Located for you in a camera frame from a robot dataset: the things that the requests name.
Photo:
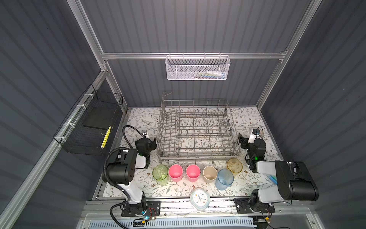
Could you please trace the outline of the blue textured cup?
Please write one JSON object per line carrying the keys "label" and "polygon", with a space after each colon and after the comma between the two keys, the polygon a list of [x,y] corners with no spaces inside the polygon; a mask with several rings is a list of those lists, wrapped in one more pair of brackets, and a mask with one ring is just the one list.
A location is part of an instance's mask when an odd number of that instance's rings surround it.
{"label": "blue textured cup", "polygon": [[232,186],[234,182],[234,176],[231,171],[227,169],[221,169],[218,171],[215,186],[218,190],[226,190]]}

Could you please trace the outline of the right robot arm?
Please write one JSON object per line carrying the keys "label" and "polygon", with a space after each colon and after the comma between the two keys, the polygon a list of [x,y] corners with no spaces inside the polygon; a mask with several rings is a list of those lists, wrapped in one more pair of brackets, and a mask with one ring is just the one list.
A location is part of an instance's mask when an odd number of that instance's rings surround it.
{"label": "right robot arm", "polygon": [[275,177],[274,185],[265,189],[255,189],[250,197],[235,199],[244,209],[254,213],[274,213],[273,204],[287,200],[316,201],[319,198],[318,188],[304,162],[267,161],[265,160],[266,142],[258,134],[249,138],[238,135],[242,149],[247,150],[245,161],[249,169],[256,174]]}

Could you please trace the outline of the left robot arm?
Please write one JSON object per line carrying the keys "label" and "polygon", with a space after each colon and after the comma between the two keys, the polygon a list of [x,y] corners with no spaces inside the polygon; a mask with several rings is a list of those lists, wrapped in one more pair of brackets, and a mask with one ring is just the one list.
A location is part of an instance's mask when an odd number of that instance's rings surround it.
{"label": "left robot arm", "polygon": [[128,142],[128,147],[115,148],[108,154],[103,166],[102,179],[125,195],[126,200],[121,207],[144,214],[148,207],[146,196],[133,179],[137,169],[147,169],[150,166],[151,152],[157,149],[157,140],[149,139],[146,132],[141,132],[131,125],[122,128],[125,139],[126,128],[135,130],[141,138],[135,141],[134,147]]}

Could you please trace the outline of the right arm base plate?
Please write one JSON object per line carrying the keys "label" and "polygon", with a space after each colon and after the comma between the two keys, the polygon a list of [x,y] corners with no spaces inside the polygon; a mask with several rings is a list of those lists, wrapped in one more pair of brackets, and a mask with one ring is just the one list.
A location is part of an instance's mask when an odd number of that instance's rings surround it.
{"label": "right arm base plate", "polygon": [[275,213],[275,208],[272,204],[262,203],[251,200],[250,198],[235,198],[234,200],[238,214],[249,213]]}

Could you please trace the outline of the yellow transparent cup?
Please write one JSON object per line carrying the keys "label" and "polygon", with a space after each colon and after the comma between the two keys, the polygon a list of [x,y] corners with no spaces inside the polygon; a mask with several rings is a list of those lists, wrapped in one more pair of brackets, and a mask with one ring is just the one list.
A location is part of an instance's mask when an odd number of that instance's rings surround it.
{"label": "yellow transparent cup", "polygon": [[243,164],[236,158],[231,158],[226,163],[227,169],[233,173],[234,176],[239,175],[243,170]]}

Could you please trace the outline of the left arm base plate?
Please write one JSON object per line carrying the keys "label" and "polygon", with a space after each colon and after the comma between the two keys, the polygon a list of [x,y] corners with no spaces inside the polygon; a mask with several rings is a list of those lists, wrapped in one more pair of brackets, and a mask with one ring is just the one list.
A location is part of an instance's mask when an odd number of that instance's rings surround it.
{"label": "left arm base plate", "polygon": [[160,215],[161,201],[147,201],[121,206],[121,217],[156,217]]}

